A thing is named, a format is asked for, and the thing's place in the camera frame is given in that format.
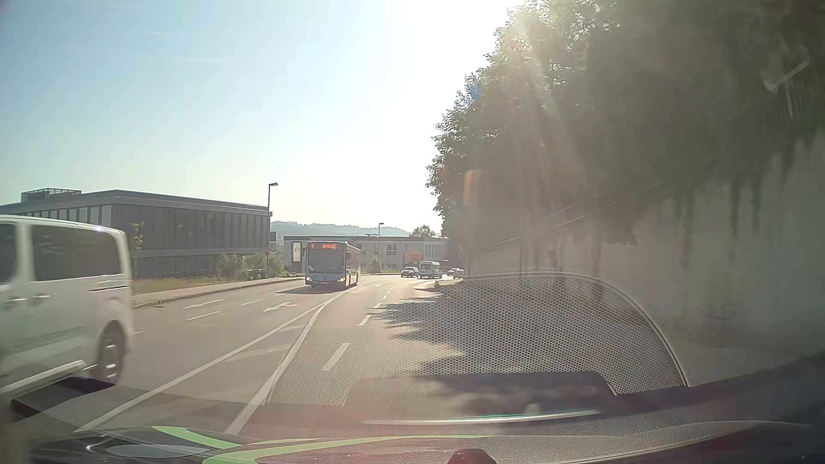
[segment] hill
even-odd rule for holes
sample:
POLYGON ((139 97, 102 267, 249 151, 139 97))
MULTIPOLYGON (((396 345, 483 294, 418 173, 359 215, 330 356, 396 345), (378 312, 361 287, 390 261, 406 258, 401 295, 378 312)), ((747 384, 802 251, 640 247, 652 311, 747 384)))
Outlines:
MULTIPOLYGON (((278 243, 283 244, 284 235, 365 235, 378 234, 378 227, 359 227, 357 225, 336 225, 336 224, 299 224, 297 222, 284 222, 273 220, 269 224, 269 230, 278 233, 278 243)), ((381 226, 381 235, 388 236, 409 236, 409 232, 397 227, 381 226)))

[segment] bus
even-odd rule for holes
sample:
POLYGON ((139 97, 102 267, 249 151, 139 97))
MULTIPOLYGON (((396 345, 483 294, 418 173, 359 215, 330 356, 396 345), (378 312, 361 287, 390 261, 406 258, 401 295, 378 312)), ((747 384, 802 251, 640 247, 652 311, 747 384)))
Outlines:
POLYGON ((360 276, 360 249, 347 242, 310 241, 307 245, 307 285, 334 285, 345 289, 357 284, 360 276))

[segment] lamp post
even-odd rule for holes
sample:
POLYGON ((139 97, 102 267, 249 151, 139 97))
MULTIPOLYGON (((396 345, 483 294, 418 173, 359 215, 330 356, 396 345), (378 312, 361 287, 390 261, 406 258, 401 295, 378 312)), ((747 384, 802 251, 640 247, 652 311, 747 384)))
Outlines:
POLYGON ((269 245, 269 234, 270 228, 272 224, 272 219, 270 218, 269 212, 269 194, 270 190, 273 187, 278 187, 278 182, 273 182, 266 186, 266 263, 264 263, 263 267, 266 269, 266 278, 269 278, 269 252, 270 252, 270 245, 269 245))

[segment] building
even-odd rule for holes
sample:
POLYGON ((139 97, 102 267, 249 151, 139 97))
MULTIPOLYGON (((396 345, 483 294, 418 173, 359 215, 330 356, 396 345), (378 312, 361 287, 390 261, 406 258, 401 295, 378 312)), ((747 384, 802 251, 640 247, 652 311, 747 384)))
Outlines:
POLYGON ((311 240, 348 242, 363 252, 361 262, 366 267, 369 267, 373 261, 378 261, 382 269, 417 266, 419 261, 439 261, 444 267, 450 266, 448 262, 450 240, 442 237, 286 235, 284 236, 284 249, 289 255, 291 272, 304 271, 307 242, 311 240))
POLYGON ((50 217, 104 225, 131 237, 143 222, 138 277, 187 277, 215 273, 221 254, 266 252, 266 206, 204 200, 157 193, 48 188, 23 192, 19 203, 0 206, 0 214, 50 217))

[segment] wheel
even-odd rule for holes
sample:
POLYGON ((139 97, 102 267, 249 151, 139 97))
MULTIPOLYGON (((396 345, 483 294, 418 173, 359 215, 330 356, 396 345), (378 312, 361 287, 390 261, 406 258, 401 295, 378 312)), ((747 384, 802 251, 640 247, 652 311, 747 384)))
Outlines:
POLYGON ((92 372, 100 381, 116 384, 123 373, 123 358, 126 355, 126 343, 123 332, 117 325, 109 325, 101 336, 97 347, 97 365, 92 372))

